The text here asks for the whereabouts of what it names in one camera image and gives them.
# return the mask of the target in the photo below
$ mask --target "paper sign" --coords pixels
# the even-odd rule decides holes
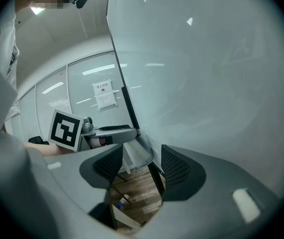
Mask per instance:
[[[95,96],[103,95],[105,93],[113,92],[111,80],[93,83]]]
[[[114,93],[113,92],[109,92],[103,95],[99,95],[96,98],[96,102],[97,102],[97,107],[99,109],[104,108],[104,107],[108,107],[108,106],[112,106],[112,105],[116,105],[116,100],[114,97]]]
[[[77,151],[82,124],[82,117],[55,110],[51,120],[49,142]]]

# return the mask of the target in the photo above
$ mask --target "ceiling light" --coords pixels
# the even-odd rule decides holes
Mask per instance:
[[[165,64],[148,63],[146,66],[165,66]]]
[[[83,75],[92,74],[92,73],[96,73],[96,72],[99,72],[99,71],[102,71],[102,70],[111,69],[111,68],[114,68],[114,67],[115,67],[114,64],[113,65],[107,65],[107,66],[101,66],[101,67],[97,67],[97,68],[82,72],[82,74]]]
[[[52,91],[53,89],[63,85],[64,83],[63,82],[58,82],[56,83],[55,85],[51,86],[50,88],[46,89],[44,92],[42,92],[43,94],[46,94],[48,93],[49,91]]]
[[[80,101],[80,102],[77,102],[76,104],[80,104],[80,103],[83,103],[83,102],[88,101],[88,100],[91,100],[91,98],[88,98],[88,99],[82,100],[82,101]]]
[[[39,8],[39,7],[31,7],[34,14],[39,14],[41,11],[43,11],[45,8]]]
[[[187,24],[191,26],[191,24],[192,24],[192,18],[189,18],[189,20],[187,20]]]

